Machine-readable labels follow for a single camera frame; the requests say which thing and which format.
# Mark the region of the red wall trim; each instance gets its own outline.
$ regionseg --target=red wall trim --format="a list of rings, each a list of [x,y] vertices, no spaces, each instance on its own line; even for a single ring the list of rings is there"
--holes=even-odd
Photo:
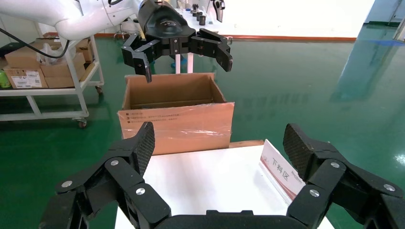
[[[47,32],[44,34],[56,36],[56,32]],[[113,33],[96,33],[95,37],[113,37]],[[233,37],[234,39],[246,40],[295,40],[295,41],[337,41],[337,42],[353,42],[355,37],[288,37],[288,36],[255,36],[255,35],[223,35],[224,37]]]

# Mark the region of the green epoxy floor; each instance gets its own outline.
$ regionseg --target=green epoxy floor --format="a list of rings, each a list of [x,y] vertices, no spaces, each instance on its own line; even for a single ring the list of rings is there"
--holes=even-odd
[[[356,43],[234,42],[230,73],[198,56],[194,70],[216,72],[225,97],[235,101],[232,141],[267,138],[283,151],[286,124],[298,123],[353,164],[405,188],[405,46],[388,41],[393,31],[364,28]],[[123,77],[133,73],[123,64],[121,45],[97,39],[105,95],[85,90],[87,129],[67,119],[0,123],[2,228],[36,228],[54,185],[96,162],[121,138]],[[158,59],[155,72],[174,73],[171,62]],[[0,113],[10,112],[10,102],[19,111],[28,107],[24,98],[0,98]],[[45,110],[80,109],[74,96],[37,102]],[[108,206],[91,228],[114,228],[115,212],[116,205]],[[361,228],[338,206],[328,218],[337,229]]]

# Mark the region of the textured rubber pad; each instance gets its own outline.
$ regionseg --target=textured rubber pad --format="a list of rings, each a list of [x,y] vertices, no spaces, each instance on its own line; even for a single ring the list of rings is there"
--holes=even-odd
[[[138,162],[139,174],[143,176],[155,149],[155,131],[151,122],[144,122],[136,137],[138,141],[133,147]]]
[[[284,132],[284,151],[289,157],[293,167],[298,171],[301,179],[308,179],[307,169],[312,164],[314,148],[310,145],[311,139],[297,124],[288,124]]]

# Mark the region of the caster wheel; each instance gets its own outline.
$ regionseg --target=caster wheel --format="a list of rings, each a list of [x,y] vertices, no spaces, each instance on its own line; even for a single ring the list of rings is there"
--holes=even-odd
[[[79,127],[80,127],[80,129],[84,129],[84,128],[86,128],[86,126],[87,126],[87,123],[86,123],[86,122],[79,121]]]
[[[96,86],[96,90],[98,94],[103,94],[103,89],[100,86]]]

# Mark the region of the white metal shelf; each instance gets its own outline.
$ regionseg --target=white metal shelf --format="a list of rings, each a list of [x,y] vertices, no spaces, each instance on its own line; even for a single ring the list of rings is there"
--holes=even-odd
[[[70,50],[75,47],[80,41],[70,41],[68,49],[65,54],[67,65],[69,66],[70,73],[72,75],[72,80],[74,83],[74,88],[55,88],[55,89],[13,89],[13,90],[0,90],[0,97],[3,96],[26,96],[28,102],[32,108],[33,113],[22,113],[22,114],[0,114],[0,121],[13,121],[13,120],[33,120],[33,119],[50,119],[50,118],[72,118],[81,122],[80,126],[84,127],[86,124],[86,117],[89,116],[87,106],[85,103],[85,99],[83,97],[83,90],[86,86],[96,86],[101,90],[101,86],[104,85],[104,77],[101,71],[100,66],[100,59],[98,57],[98,51],[96,47],[96,41],[94,36],[90,37],[92,48],[94,52],[94,66],[93,69],[89,72],[88,76],[80,82],[79,78],[77,77],[76,69],[73,64],[73,60],[70,55]],[[61,38],[62,46],[66,46],[67,40]],[[100,80],[99,81],[91,81],[92,77],[98,71]],[[65,94],[76,94],[80,106],[82,108],[81,111],[64,111],[64,112],[44,112],[42,113],[33,96],[37,95],[65,95]]]

